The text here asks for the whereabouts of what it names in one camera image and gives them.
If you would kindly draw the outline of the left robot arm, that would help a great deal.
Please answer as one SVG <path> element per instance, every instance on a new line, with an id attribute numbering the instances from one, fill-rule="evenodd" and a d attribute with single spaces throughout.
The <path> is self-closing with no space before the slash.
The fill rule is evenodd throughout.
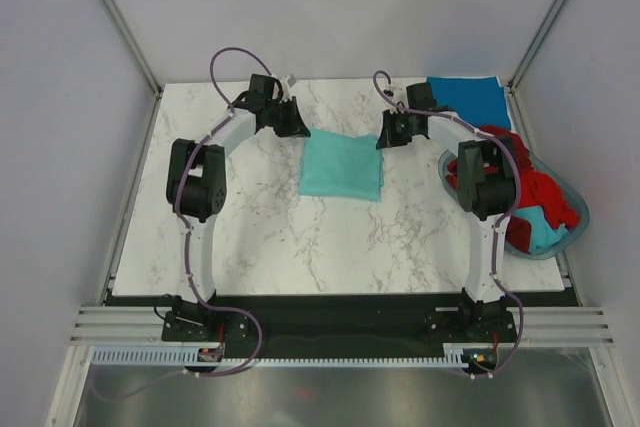
<path id="1" fill-rule="evenodd" d="M 243 93 L 234 107 L 200 141 L 179 138 L 171 146 L 166 199 L 183 224 L 184 238 L 178 295 L 192 303 L 204 303 L 216 292 L 213 234 L 227 197 L 227 157 L 263 128 L 280 138 L 310 135 L 294 96 L 257 100 Z"/>

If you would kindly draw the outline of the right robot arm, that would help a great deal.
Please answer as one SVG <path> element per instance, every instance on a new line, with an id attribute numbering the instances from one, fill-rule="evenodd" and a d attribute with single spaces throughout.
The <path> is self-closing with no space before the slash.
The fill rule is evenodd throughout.
<path id="1" fill-rule="evenodd" d="M 496 302 L 504 293 L 500 278 L 506 228 L 521 197 L 513 139 L 475 128 L 453 112 L 386 110 L 376 147 L 405 146 L 418 135 L 456 155 L 457 201 L 470 233 L 464 291 L 473 302 Z"/>

